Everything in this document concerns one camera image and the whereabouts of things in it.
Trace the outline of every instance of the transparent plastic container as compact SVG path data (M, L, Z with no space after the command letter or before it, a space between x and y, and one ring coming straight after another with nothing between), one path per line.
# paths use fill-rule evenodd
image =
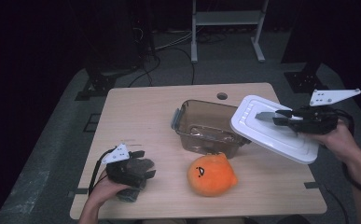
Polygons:
M225 153L235 156L250 140L234 132L230 120L237 107L187 100L174 113L172 128L180 135L185 150L200 154Z

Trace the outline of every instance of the orange plush toy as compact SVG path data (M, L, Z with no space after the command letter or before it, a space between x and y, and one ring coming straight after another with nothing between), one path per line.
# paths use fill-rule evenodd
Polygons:
M203 196L218 196L238 183L225 154L199 157L188 168L188 183Z

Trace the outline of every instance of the human hand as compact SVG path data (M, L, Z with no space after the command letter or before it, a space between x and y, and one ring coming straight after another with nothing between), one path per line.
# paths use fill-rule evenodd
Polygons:
M326 134L302 133L303 135L318 141L331 150L336 157L345 163L361 155L361 149L349 132L345 122L338 120L337 129Z
M113 198L119 191L128 188L130 188L130 186L111 181L107 177L106 170L104 169L99 176L97 184L93 188L88 201L90 201L90 203L102 206L107 200Z

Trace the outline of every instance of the white lid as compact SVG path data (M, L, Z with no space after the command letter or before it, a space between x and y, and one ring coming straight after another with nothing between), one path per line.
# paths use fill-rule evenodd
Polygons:
M230 125L234 132L293 161L309 164L316 160L319 144L305 138L286 126L276 126L273 121L255 119L260 112L291 110L256 95L243 98L232 116Z

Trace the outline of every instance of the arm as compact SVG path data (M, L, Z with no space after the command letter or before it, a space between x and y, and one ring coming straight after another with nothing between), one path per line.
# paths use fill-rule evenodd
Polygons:
M106 176L105 170L101 173L99 180L93 189L90 197L85 202L82 210L79 224L98 223L99 209L104 203L114 197L120 190L127 189L129 186L114 183Z
M324 134L304 134L319 141L330 149L348 167L350 177L361 184L361 148L357 145L348 128L339 120L337 129ZM361 191L352 187L358 223L361 223Z

